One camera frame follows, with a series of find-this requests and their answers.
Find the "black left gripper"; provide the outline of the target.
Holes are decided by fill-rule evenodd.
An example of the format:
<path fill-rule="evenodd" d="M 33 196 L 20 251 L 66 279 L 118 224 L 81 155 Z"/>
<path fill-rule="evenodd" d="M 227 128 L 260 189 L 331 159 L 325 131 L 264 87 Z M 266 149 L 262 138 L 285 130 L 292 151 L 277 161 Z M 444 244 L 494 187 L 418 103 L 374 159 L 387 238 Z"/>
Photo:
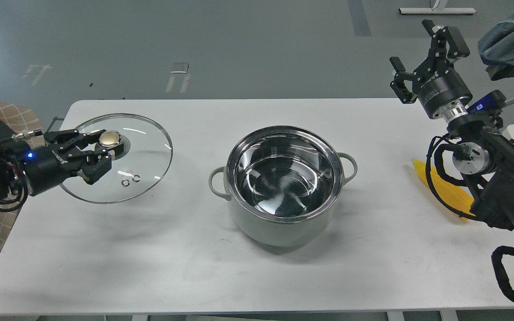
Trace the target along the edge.
<path fill-rule="evenodd" d="M 45 133 L 46 145 L 33 148 L 20 160 L 29 195 L 39 195 L 70 177 L 81 177 L 88 185 L 100 180 L 112 168 L 113 158 L 108 150 L 73 152 L 72 159 L 68 152 L 73 147 L 83 149 L 97 144 L 104 132 L 104 129 L 91 133 L 70 129 Z"/>

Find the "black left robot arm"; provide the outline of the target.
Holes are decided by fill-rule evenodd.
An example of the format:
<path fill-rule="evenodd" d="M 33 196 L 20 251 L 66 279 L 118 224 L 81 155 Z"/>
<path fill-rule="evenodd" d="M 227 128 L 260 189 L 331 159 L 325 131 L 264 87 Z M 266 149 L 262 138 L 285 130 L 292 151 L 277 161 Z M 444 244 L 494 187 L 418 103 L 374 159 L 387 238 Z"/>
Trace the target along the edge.
<path fill-rule="evenodd" d="M 70 177 L 93 185 L 112 168 L 124 147 L 121 135 L 114 131 L 14 132 L 0 121 L 0 213 L 20 209 L 28 196 Z"/>

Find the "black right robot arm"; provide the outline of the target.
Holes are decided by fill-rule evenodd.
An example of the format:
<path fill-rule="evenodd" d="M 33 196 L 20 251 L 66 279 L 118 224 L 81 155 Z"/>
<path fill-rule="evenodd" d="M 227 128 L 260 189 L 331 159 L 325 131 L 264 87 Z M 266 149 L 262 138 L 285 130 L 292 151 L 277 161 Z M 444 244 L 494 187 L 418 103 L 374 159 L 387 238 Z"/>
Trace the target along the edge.
<path fill-rule="evenodd" d="M 514 141 L 500 132 L 505 95 L 494 90 L 471 103 L 473 95 L 454 63 L 469 56 L 469 48 L 456 27 L 423 20 L 431 37 L 426 59 L 408 72 L 400 58 L 391 57 L 392 90 L 403 104 L 419 101 L 430 119 L 447 122 L 447 134 L 435 136 L 427 152 L 424 174 L 434 197 L 459 217 L 486 223 L 489 227 L 514 230 Z M 431 178 L 431 166 L 450 184 L 467 187 L 473 195 L 469 214 L 448 205 L 438 194 Z M 499 246 L 491 255 L 494 274 L 502 294 L 514 302 L 504 255 L 514 248 Z"/>

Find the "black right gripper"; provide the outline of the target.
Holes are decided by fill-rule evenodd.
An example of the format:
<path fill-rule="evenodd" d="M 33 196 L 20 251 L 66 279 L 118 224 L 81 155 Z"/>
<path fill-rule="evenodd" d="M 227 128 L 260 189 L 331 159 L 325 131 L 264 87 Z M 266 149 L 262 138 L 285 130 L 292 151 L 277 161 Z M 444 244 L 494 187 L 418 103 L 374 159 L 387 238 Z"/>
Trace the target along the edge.
<path fill-rule="evenodd" d="M 394 68 L 390 87 L 403 104 L 413 104 L 418 98 L 428 118 L 437 119 L 441 107 L 454 100 L 469 104 L 473 98 L 454 68 L 457 60 L 469 57 L 470 49 L 457 27 L 438 26 L 431 20 L 422 20 L 422 25 L 431 36 L 426 59 L 414 74 L 406 71 L 399 57 L 390 57 Z M 406 87 L 405 81 L 412 82 L 413 92 Z"/>

